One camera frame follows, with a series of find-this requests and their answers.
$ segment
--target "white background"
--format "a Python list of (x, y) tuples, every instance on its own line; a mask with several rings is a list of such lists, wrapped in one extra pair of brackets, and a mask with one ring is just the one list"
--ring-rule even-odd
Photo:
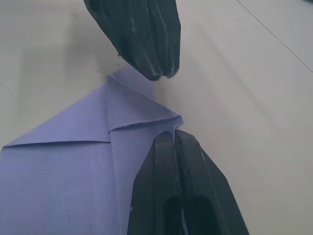
[[(240, 2), (177, 0), (180, 70), (156, 97), (226, 175), (250, 234), (310, 235), (313, 4)], [(83, 0), (2, 0), (0, 145), (123, 65)]]

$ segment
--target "purple paper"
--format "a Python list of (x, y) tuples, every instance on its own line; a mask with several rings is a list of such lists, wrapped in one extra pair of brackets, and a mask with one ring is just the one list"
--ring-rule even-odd
[(0, 235), (126, 235), (154, 138), (182, 125), (130, 66), (0, 154)]

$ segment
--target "white table surface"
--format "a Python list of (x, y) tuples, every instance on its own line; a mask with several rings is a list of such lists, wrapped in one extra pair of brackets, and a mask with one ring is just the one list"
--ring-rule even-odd
[[(250, 234), (312, 234), (313, 9), (240, 2), (292, 53), (236, 0), (177, 0), (180, 70), (155, 83), (156, 98), (228, 178)], [(2, 0), (0, 145), (123, 64), (83, 0)]]

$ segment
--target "folded paper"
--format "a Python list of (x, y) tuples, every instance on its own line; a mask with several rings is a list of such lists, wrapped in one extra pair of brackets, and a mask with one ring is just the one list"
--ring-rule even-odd
[(130, 66), (0, 154), (0, 234), (126, 235), (154, 138), (182, 125)]

